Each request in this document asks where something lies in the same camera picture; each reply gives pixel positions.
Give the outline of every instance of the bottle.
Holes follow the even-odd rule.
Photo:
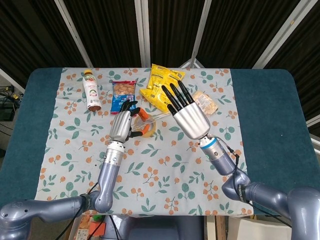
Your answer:
[[[84,70],[82,83],[86,95],[86,106],[88,110],[92,112],[99,111],[101,109],[101,103],[98,94],[98,84],[90,69]]]

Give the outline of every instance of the bottle cap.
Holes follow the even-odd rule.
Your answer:
[[[84,70],[83,73],[84,73],[84,74],[92,74],[92,71],[91,71],[91,69],[86,69],[86,70]]]

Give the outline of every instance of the metal frame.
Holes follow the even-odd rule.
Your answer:
[[[306,121],[306,126],[309,128],[317,123],[320,123],[320,114]]]
[[[71,36],[72,36],[77,48],[79,49],[79,52],[80,52],[80,54],[81,54],[81,56],[82,56],[82,58],[83,58],[83,60],[84,60],[84,62],[86,64],[86,66],[88,68],[93,68],[94,66],[93,66],[93,64],[92,64],[92,62],[91,62],[91,60],[90,60],[90,58],[88,56],[88,53],[86,51],[85,46],[83,45],[83,43],[81,41],[81,38],[80,38],[80,36],[78,34],[78,31],[76,29],[76,26],[75,26],[74,22],[72,21],[72,18],[70,16],[69,12],[68,12],[68,9],[67,9],[67,7],[65,5],[64,0],[54,0],[54,2],[56,4],[56,6],[57,6],[57,8],[58,8],[63,20],[64,20],[64,22],[65,22],[65,25],[69,29],[69,32],[70,32],[70,34],[71,34]]]
[[[134,0],[136,27],[138,30],[141,67],[150,68],[150,33],[148,1]]]
[[[311,142],[313,144],[313,149],[315,154],[320,156],[320,137],[310,134]]]
[[[186,68],[190,68],[191,67],[191,58],[186,61],[184,64],[182,64],[179,68],[180,69],[186,69]],[[198,59],[194,59],[193,61],[193,68],[195,69],[204,69],[205,67],[199,62]]]
[[[193,68],[194,64],[195,64],[195,60],[196,60],[196,56],[197,56],[198,51],[199,51],[202,35],[204,34],[204,30],[205,30],[205,26],[206,26],[208,14],[209,14],[211,2],[212,2],[212,0],[205,0],[204,1],[202,14],[201,14],[198,30],[196,32],[196,37],[195,37],[193,50],[192,50],[192,55],[191,55],[191,59],[190,59],[190,68]]]
[[[285,43],[288,37],[301,23],[301,21],[305,18],[305,16],[317,3],[317,1],[318,0],[302,0],[297,4],[290,16],[287,18],[282,27],[273,37],[272,41],[266,47],[262,55],[256,61],[256,63],[252,67],[253,69],[263,69],[268,64],[268,62],[272,59],[272,57],[276,54],[280,47]]]
[[[10,77],[5,71],[3,71],[0,68],[0,76],[3,77],[5,80],[7,80],[9,83],[11,83],[16,89],[18,89],[23,94],[25,93],[25,89],[17,83],[12,77]]]

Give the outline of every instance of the robot finger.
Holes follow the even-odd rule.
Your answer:
[[[135,108],[135,109],[132,109],[132,110],[130,110],[130,116],[132,117],[132,116],[134,116],[134,115],[136,115],[136,114],[138,114],[139,115],[139,117],[141,118],[141,120],[143,121],[143,122],[145,122],[148,118],[149,118],[149,115],[146,113],[146,111],[143,109],[143,108],[141,108],[141,107],[137,107],[137,108]]]
[[[184,99],[184,97],[181,95],[181,93],[178,91],[176,86],[173,83],[170,83],[170,87],[171,87],[172,91],[174,92],[174,94],[176,95],[176,97],[178,98],[182,107],[183,108],[186,107],[188,104],[187,104],[186,100]]]
[[[192,96],[190,95],[190,93],[188,92],[188,89],[186,88],[186,86],[180,80],[178,81],[178,84],[179,84],[185,98],[188,100],[189,104],[193,104],[195,101],[192,98]]]
[[[171,104],[168,104],[166,107],[169,109],[172,116],[174,116],[177,113],[177,111],[175,110],[175,108]]]
[[[121,108],[120,108],[120,112],[126,111],[125,109],[127,109],[129,102],[130,102],[130,100],[126,100],[122,103]]]
[[[122,104],[121,109],[120,109],[120,112],[129,111],[130,108],[131,108],[133,105],[137,104],[137,103],[138,103],[138,101],[126,100],[126,101]]]
[[[182,109],[179,102],[175,99],[174,96],[172,96],[172,94],[169,92],[169,90],[164,85],[162,85],[161,88],[164,91],[165,95],[168,97],[168,99],[171,101],[171,103],[173,104],[175,109],[179,112]]]
[[[150,124],[146,124],[141,131],[132,131],[129,135],[129,138],[140,137],[148,132]]]

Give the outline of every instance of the orange object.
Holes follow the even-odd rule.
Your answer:
[[[145,122],[149,118],[148,113],[146,113],[146,111],[142,107],[140,108],[138,115],[140,116],[143,122]]]
[[[96,228],[99,226],[101,222],[99,221],[92,221],[90,222],[90,226],[89,226],[89,234],[91,235],[95,230]],[[106,231],[106,223],[103,222],[101,224],[101,226],[95,231],[95,233],[93,234],[93,236],[102,236],[105,234],[105,231]]]
[[[150,124],[144,126],[144,129],[141,130],[142,135],[145,135],[149,131]]]

